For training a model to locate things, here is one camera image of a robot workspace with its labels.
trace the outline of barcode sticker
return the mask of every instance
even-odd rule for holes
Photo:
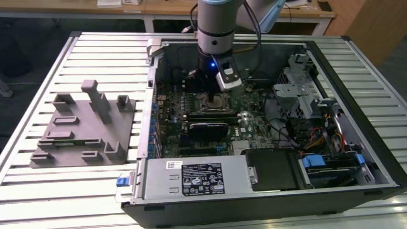
[[[180,169],[182,166],[182,162],[181,161],[166,161],[166,169]]]

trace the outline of black cable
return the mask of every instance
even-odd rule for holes
[[[197,7],[197,3],[194,4],[194,6],[190,8],[190,11],[189,11],[189,22],[190,22],[190,26],[193,28],[193,31],[197,31],[196,27],[194,27],[194,23],[193,23],[193,20],[192,20],[192,12],[193,10],[196,9]]]
[[[290,7],[284,3],[284,5],[288,7],[288,13],[289,13],[289,23],[292,22],[292,16],[290,16]]]
[[[260,107],[260,110],[265,110],[265,101],[266,101],[266,99],[268,99],[268,96],[269,96],[269,94],[272,93],[272,89],[269,89],[269,91],[266,92],[266,94],[265,94],[265,97],[264,97],[264,100],[262,100],[262,105],[261,105],[261,107]]]
[[[280,142],[289,142],[288,140],[281,140],[281,131],[282,131],[282,129],[286,129],[286,127],[285,126],[282,126],[280,129],[278,129],[278,145],[280,145]]]
[[[256,15],[254,15],[254,13],[253,13],[253,11],[252,11],[252,8],[249,7],[246,1],[242,3],[242,5],[244,5],[244,8],[245,8],[245,12],[246,12],[246,15],[248,15],[248,17],[249,17],[249,20],[250,20],[250,22],[252,22],[252,24],[253,24],[254,32],[256,32],[256,36],[257,36],[257,43],[256,43],[253,49],[254,49],[257,46],[258,46],[258,48],[260,48],[260,50],[258,50],[257,65],[254,66],[253,70],[250,71],[250,73],[253,73],[253,72],[258,69],[258,67],[260,67],[260,65],[261,65],[261,59],[262,59],[262,58],[261,58],[261,57],[262,57],[261,30],[260,30],[260,23],[258,23],[258,21],[257,21]]]
[[[268,120],[268,122],[270,122],[272,120],[278,120],[281,123],[285,123],[285,122],[286,122],[286,120],[282,119],[282,118],[272,118],[270,120]]]
[[[178,70],[181,73],[184,72],[184,69],[181,67],[173,66],[173,67],[169,68],[169,81],[170,81],[170,83],[174,83],[174,79],[176,79],[176,76],[173,74],[174,70]]]
[[[270,125],[269,123],[268,123],[268,125],[269,125],[269,127],[270,127],[278,134],[281,134],[281,135],[284,136],[284,138],[290,142],[292,147],[301,150],[301,147],[300,147],[298,144],[290,139],[290,137],[289,137],[286,134],[284,134],[282,131],[280,131],[273,125]]]

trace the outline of electronic components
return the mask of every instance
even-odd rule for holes
[[[322,123],[321,119],[288,118],[285,124],[288,135],[300,146],[304,146],[309,142],[310,134],[313,134],[312,129],[321,127]]]
[[[308,155],[301,162],[309,178],[340,177],[352,174],[360,168],[360,162],[353,154],[341,154],[337,157]]]
[[[246,140],[232,141],[233,155],[240,155],[245,149],[249,149],[249,142]]]
[[[254,168],[257,182],[253,191],[297,190],[312,188],[306,184],[293,149],[248,149],[242,151],[246,165]]]
[[[201,93],[197,97],[200,99],[200,111],[204,114],[210,113],[233,113],[229,108],[228,95],[225,93],[214,94],[213,100],[209,101],[208,93]]]
[[[192,139],[213,140],[225,138],[229,126],[225,123],[193,123],[188,135]]]

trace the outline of slotted metal table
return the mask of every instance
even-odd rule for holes
[[[0,225],[4,228],[140,228],[114,200],[116,177],[136,168],[150,38],[184,34],[73,32],[0,155]],[[254,40],[236,35],[236,40]],[[404,170],[407,169],[407,104],[352,41],[340,37],[262,36],[264,40],[313,40]],[[108,99],[126,94],[136,114],[126,163],[98,167],[28,167],[44,134],[56,93],[85,99],[84,79],[98,82]],[[321,85],[329,95],[328,85]],[[407,197],[368,202],[340,214],[257,220],[189,228],[404,228]]]

